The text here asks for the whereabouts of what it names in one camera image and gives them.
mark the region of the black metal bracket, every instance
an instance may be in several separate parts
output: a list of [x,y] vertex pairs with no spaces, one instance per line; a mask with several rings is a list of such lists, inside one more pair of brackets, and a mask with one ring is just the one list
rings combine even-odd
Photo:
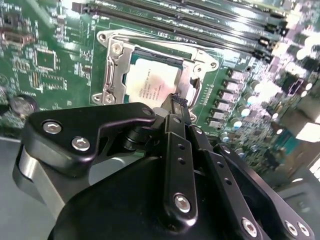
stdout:
[[[161,166],[161,201],[154,211],[167,231],[188,234],[200,218],[196,168],[220,199],[229,239],[315,239],[302,218],[233,150],[225,144],[210,145],[205,133],[191,124],[185,100],[170,94],[161,109],[155,114],[142,103],[129,103],[32,114],[23,131],[22,155],[24,163],[36,167],[26,177],[46,204],[52,195],[44,191],[42,180],[60,190],[63,194],[56,199],[68,205],[73,195],[80,198],[91,188],[86,176],[100,155],[108,159],[145,150],[145,156]],[[48,122],[57,125],[48,129]],[[75,137],[80,137],[80,144],[75,145]],[[88,188],[83,191],[79,183]],[[71,186],[72,194],[62,185]],[[59,215],[63,207],[52,209]]]
[[[110,147],[126,128],[150,126],[155,120],[154,112],[138,102],[36,112],[25,123],[22,143],[33,158],[58,172],[78,177],[85,175],[97,158],[101,139],[107,138]],[[60,131],[45,130],[46,123],[55,123],[49,128]],[[82,151],[72,146],[77,137],[79,146],[87,142],[88,149]]]

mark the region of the green circuit board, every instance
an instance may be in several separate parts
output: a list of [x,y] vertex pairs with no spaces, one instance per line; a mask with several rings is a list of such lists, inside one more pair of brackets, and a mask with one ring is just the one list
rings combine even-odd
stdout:
[[[10,99],[14,96],[24,95],[32,97],[38,104],[39,111],[58,110],[67,108],[79,108],[96,106],[92,100],[94,94],[102,91],[105,77],[105,65],[107,49],[97,40],[99,31],[126,29],[155,38],[165,38],[173,41],[198,43],[193,38],[181,38],[175,33],[167,33],[140,22],[127,21],[119,17],[102,14],[79,14],[72,11],[70,4],[63,4],[59,0],[0,0],[1,29],[2,34],[8,32],[8,13],[15,13],[23,19],[19,25],[20,31],[30,33],[32,40],[23,47],[17,43],[10,43],[8,39],[0,45],[0,104],[9,105]],[[273,41],[281,41],[288,46],[302,47],[297,37],[302,31],[317,33],[320,30],[318,1],[302,1],[302,3],[285,1],[264,0],[252,4],[253,1],[246,1],[240,4],[231,0],[204,0],[198,1],[190,8],[179,5],[174,1],[137,0],[149,6],[148,9],[141,9],[138,6],[128,7],[125,1],[93,0],[87,1],[93,6],[98,6],[114,13],[127,14],[141,21],[154,21],[185,31],[190,36],[198,34],[205,40],[214,39],[217,43],[227,41],[235,46],[241,46],[240,51],[234,51],[223,47],[208,49],[206,52],[218,62],[215,71],[208,72],[203,80],[202,89],[192,113],[196,116],[194,123],[200,126],[209,137],[220,137],[227,133],[229,143],[236,149],[242,149],[246,155],[246,161],[255,167],[256,170],[264,169],[264,154],[267,149],[275,149],[286,146],[289,154],[299,140],[284,140],[287,131],[283,135],[274,133],[270,126],[270,119],[267,116],[266,106],[276,109],[281,117],[288,108],[295,108],[301,100],[301,96],[288,96],[283,94],[281,83],[287,72],[295,71],[296,66],[304,63],[297,60],[295,54],[286,52],[277,56],[276,63],[266,63],[247,53],[250,49],[262,49],[254,36],[265,37]],[[266,23],[278,23],[279,17],[271,17],[268,11],[276,11],[279,15],[288,14],[300,4],[302,9],[299,14],[299,29],[290,30],[285,37],[265,31],[262,26]],[[216,12],[208,14],[206,8],[214,9]],[[186,17],[192,18],[197,23],[190,25],[188,22],[179,22],[172,15],[183,13]],[[201,21],[209,21],[212,24],[219,24],[232,30],[239,30],[239,22],[230,17],[219,15],[229,12],[231,15],[246,18],[247,28],[241,31],[246,37],[230,37],[229,33],[224,34],[221,30],[208,29],[201,26]],[[314,58],[319,54],[313,49]],[[316,71],[299,68],[300,78],[312,83],[314,86],[310,95],[319,101],[319,74]],[[238,82],[238,89],[234,93],[234,99],[218,125],[212,125],[212,116],[215,111],[215,104],[221,100],[221,93],[225,90],[225,81],[232,80],[231,71],[242,73],[243,78]],[[241,117],[242,126],[234,128],[232,119],[239,118],[237,108],[245,104],[244,95],[252,92],[250,84],[252,81],[264,83],[269,86],[256,96],[257,101],[250,105],[251,113]],[[1,135],[10,138],[19,138],[20,129],[24,126],[25,117],[18,116],[12,110],[0,116]]]

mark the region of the electrolytic capacitor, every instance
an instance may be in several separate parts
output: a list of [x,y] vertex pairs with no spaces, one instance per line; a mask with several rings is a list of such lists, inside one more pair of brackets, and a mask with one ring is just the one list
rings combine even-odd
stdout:
[[236,149],[235,153],[238,154],[241,159],[243,159],[245,157],[245,152],[241,147]]
[[305,42],[306,42],[306,39],[307,39],[308,37],[309,37],[309,36],[307,36],[307,35],[304,35],[304,34],[302,34],[302,33],[299,33],[299,34],[297,34],[296,41],[297,41],[298,44],[304,46],[304,45],[305,45]]
[[276,123],[275,121],[272,121],[270,125],[274,133],[277,135],[282,134],[282,132],[284,131],[284,128],[280,124]]
[[313,87],[313,84],[311,82],[304,80],[301,86],[304,87],[306,91],[309,91]]
[[262,89],[263,89],[262,83],[260,83],[257,80],[252,81],[251,84],[250,84],[250,87],[252,88],[252,90],[255,93],[260,93],[262,91]]
[[271,106],[267,106],[265,110],[270,114],[272,119],[277,119],[279,117],[279,113],[277,113]]
[[229,142],[229,134],[225,131],[225,132],[223,132],[223,133],[221,133],[221,135],[220,135],[220,139],[221,139],[221,141],[223,142],[223,143],[227,143],[227,142]]
[[252,95],[251,93],[246,93],[244,96],[243,96],[244,100],[246,101],[246,103],[248,105],[251,105],[251,104],[254,104],[256,101],[257,101],[257,97]]
[[298,90],[296,91],[300,97],[304,98],[307,94],[308,94],[308,91],[303,87],[299,87]]
[[255,152],[257,152],[259,149],[258,149],[258,146],[257,146],[257,145],[252,145],[252,146],[250,147],[250,150],[251,150],[251,152],[255,153]]
[[232,124],[233,128],[235,128],[235,129],[239,129],[239,128],[241,128],[241,126],[242,126],[242,121],[241,121],[241,119],[239,119],[239,118],[237,118],[237,117],[232,118],[231,121],[230,121],[230,123]]
[[244,105],[240,105],[240,106],[237,108],[237,111],[239,112],[239,114],[240,114],[241,117],[243,117],[243,118],[248,117],[249,114],[250,114],[250,109],[247,108],[247,107],[244,106]]

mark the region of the chip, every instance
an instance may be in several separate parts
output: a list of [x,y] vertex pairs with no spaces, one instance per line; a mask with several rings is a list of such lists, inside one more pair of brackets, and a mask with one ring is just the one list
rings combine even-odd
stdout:
[[35,64],[43,70],[56,70],[56,52],[38,48],[35,51]]
[[126,75],[126,94],[130,103],[142,102],[151,108],[160,107],[168,94],[174,93],[181,71],[176,66],[139,58]]

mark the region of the mounting hole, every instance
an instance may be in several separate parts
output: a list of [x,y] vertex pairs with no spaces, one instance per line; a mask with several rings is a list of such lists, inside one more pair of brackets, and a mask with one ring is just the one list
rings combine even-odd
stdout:
[[104,42],[104,41],[107,40],[107,36],[104,35],[104,34],[100,34],[100,35],[99,35],[99,39],[100,39],[100,41]]
[[224,181],[226,182],[226,184],[232,185],[232,182],[228,178],[225,178]]
[[186,164],[186,161],[185,161],[183,158],[181,158],[181,157],[178,158],[178,161],[179,161],[179,163],[180,163],[181,165],[185,165],[185,164]]
[[177,118],[177,117],[174,117],[173,120],[178,124],[181,123],[181,120],[179,118]]
[[146,114],[148,116],[150,116],[152,114],[152,112],[147,108],[142,108],[142,111],[144,112],[144,114]]
[[217,164],[218,164],[218,166],[219,166],[220,168],[223,168],[223,167],[224,167],[224,165],[223,165],[222,162],[220,162],[220,161],[218,161]]
[[182,144],[178,144],[178,147],[181,149],[181,150],[185,150],[185,146],[183,146]]

